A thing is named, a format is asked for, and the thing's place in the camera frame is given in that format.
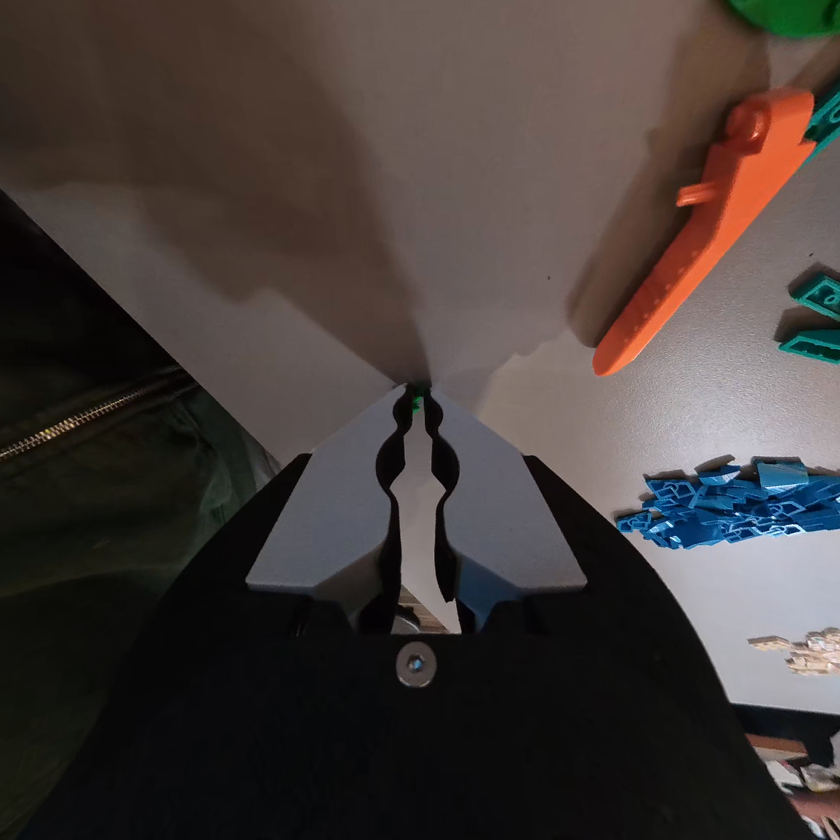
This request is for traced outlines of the pile of cream lego pieces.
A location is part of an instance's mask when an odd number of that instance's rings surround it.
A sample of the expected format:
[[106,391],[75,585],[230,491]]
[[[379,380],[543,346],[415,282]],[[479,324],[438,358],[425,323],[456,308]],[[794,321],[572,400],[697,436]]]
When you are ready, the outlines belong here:
[[785,663],[798,676],[839,676],[839,629],[826,627],[806,633],[796,642],[781,636],[753,637],[748,644],[763,652],[785,654]]

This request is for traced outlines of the open cardboard box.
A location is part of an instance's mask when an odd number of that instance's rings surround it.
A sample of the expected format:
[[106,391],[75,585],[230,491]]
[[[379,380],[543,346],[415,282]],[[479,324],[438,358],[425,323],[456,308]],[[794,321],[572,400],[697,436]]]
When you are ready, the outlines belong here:
[[829,739],[826,743],[819,745],[815,752],[808,752],[802,741],[787,738],[776,738],[760,736],[758,734],[747,734],[752,749],[764,762],[787,761],[799,763],[815,763],[824,767],[835,763],[835,746],[838,745],[837,738]]

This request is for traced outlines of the bright green lego piece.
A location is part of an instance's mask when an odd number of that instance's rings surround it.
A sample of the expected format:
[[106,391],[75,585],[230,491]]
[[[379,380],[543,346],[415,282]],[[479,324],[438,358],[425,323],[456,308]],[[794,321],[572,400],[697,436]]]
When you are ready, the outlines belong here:
[[777,35],[809,39],[839,34],[839,1],[727,1],[747,23]]

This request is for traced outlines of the orange brick separator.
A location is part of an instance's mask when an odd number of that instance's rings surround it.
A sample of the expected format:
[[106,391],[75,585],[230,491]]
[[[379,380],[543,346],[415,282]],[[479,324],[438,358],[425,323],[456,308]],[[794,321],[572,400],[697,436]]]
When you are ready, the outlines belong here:
[[810,91],[782,87],[730,111],[700,181],[677,194],[678,207],[692,208],[686,225],[598,343],[596,375],[613,375],[641,354],[810,157],[814,104]]

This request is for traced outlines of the person's green jacket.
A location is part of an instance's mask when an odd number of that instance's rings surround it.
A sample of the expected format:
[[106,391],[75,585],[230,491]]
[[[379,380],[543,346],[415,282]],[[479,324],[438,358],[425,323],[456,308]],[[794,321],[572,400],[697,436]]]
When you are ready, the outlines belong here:
[[16,838],[144,619],[281,467],[4,193],[1,448],[1,838]]

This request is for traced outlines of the pile of green lego pieces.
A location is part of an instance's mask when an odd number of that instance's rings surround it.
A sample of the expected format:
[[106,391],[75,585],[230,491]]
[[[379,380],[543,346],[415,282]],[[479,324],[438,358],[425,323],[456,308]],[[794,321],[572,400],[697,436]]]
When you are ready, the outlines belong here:
[[[839,82],[825,91],[815,102],[811,120],[805,131],[805,140],[814,149],[805,160],[810,164],[839,136]],[[831,319],[835,326],[819,329],[799,329],[779,343],[779,350],[812,361],[839,365],[839,282],[825,273],[811,273],[791,288],[791,299],[798,306]]]

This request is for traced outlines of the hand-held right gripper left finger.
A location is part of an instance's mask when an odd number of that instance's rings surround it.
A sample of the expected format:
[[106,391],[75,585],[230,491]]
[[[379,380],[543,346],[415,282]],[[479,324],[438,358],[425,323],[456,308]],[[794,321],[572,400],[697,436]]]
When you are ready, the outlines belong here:
[[385,590],[381,556],[392,520],[393,479],[377,460],[403,442],[398,386],[312,450],[245,582],[253,592],[308,596],[341,606],[354,630]]

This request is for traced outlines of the pile of blue lego pieces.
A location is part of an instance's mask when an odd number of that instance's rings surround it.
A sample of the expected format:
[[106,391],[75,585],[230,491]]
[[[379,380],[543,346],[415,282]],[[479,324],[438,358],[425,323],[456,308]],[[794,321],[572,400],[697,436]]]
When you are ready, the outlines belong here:
[[839,530],[838,471],[798,459],[756,458],[645,483],[641,509],[617,516],[615,525],[666,550]]

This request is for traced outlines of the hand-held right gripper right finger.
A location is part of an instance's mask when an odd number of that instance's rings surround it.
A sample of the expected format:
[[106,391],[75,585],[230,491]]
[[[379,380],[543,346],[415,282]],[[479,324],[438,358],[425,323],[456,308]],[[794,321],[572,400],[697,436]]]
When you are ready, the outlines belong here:
[[524,455],[432,388],[423,395],[435,512],[438,588],[462,634],[504,602],[582,591],[587,579]]

